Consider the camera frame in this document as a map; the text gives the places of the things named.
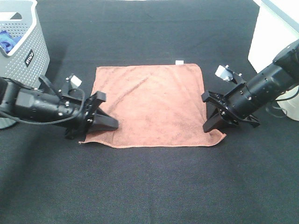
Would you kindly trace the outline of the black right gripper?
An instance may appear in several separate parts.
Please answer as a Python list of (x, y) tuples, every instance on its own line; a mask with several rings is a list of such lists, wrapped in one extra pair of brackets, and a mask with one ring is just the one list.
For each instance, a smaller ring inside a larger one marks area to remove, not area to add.
[(255, 104), (254, 97), (249, 92), (247, 86), (235, 88), (226, 95), (205, 91), (201, 95), (201, 99), (204, 103), (216, 102), (216, 106), (223, 110), (214, 110), (213, 114), (203, 125), (204, 133), (214, 129), (220, 130), (235, 127), (236, 122), (234, 120), (249, 123), (253, 127), (260, 125), (257, 117), (252, 115), (258, 109), (258, 106)]

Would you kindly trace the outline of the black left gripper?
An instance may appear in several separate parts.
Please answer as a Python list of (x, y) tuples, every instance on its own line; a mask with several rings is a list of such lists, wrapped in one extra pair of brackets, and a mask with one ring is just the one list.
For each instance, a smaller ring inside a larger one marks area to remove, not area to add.
[(60, 100), (58, 113), (62, 118), (56, 125), (66, 128), (64, 134), (67, 139), (86, 133), (117, 130), (119, 121), (99, 108), (106, 100), (106, 93), (101, 91), (88, 98), (83, 92), (68, 92)]

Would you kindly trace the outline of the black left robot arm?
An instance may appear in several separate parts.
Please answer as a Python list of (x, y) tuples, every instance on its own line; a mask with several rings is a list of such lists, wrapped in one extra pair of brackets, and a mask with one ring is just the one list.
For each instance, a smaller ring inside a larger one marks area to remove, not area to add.
[(86, 98), (72, 78), (68, 77), (64, 87), (57, 90), (46, 76), (40, 76), (39, 79), (52, 90), (53, 93), (49, 94), (2, 77), (0, 116), (19, 123), (64, 127), (67, 139), (90, 132), (117, 130), (118, 120), (100, 109), (100, 104), (106, 101), (106, 94), (97, 91)]

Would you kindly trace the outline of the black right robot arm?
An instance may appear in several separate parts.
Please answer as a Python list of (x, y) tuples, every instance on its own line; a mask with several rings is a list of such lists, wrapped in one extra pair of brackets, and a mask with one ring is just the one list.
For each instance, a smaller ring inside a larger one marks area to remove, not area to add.
[(270, 65), (249, 81), (229, 66), (220, 65), (215, 74), (236, 86), (225, 95), (211, 91), (201, 95), (204, 103), (214, 106), (213, 113), (203, 125), (203, 131), (208, 133), (214, 129), (237, 126), (240, 122), (257, 127), (260, 122), (253, 113), (299, 84), (299, 42), (294, 41), (285, 47)]

